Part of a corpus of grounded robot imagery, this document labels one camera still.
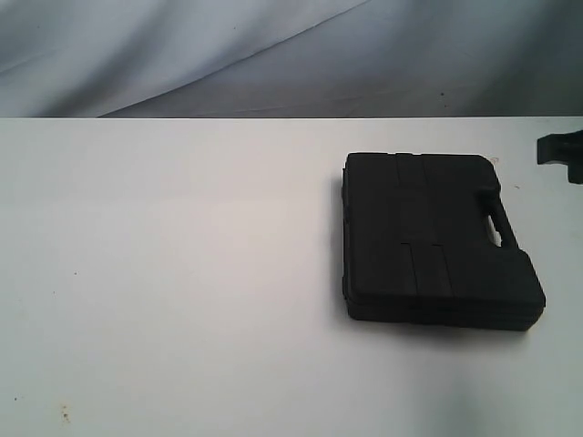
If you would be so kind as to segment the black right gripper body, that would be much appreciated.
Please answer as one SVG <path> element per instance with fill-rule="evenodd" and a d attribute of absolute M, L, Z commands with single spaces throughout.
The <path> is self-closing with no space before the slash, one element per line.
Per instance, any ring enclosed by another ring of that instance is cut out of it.
<path fill-rule="evenodd" d="M 537 140 L 537 163 L 567 167 L 568 182 L 582 184 L 583 132 L 550 134 Z"/>

